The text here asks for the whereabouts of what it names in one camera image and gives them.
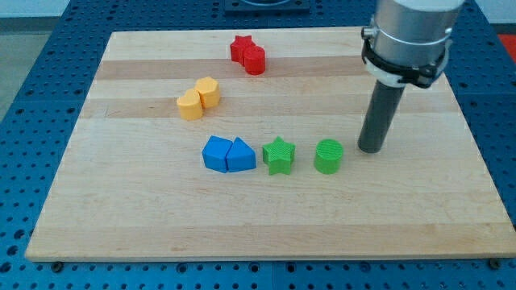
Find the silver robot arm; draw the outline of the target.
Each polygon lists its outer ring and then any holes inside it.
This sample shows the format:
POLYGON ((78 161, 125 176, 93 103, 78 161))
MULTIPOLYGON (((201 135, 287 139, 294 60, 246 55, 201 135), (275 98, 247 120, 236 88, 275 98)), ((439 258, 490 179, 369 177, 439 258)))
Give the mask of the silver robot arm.
POLYGON ((447 66, 464 0, 378 0, 362 28, 362 60, 383 85, 426 89, 447 66))

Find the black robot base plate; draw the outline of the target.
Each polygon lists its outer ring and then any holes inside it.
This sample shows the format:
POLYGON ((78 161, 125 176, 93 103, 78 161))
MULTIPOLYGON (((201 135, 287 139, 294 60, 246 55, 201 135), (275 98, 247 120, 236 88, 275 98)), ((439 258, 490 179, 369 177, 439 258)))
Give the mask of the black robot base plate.
POLYGON ((307 12, 310 0, 224 0, 226 14, 248 12, 307 12))

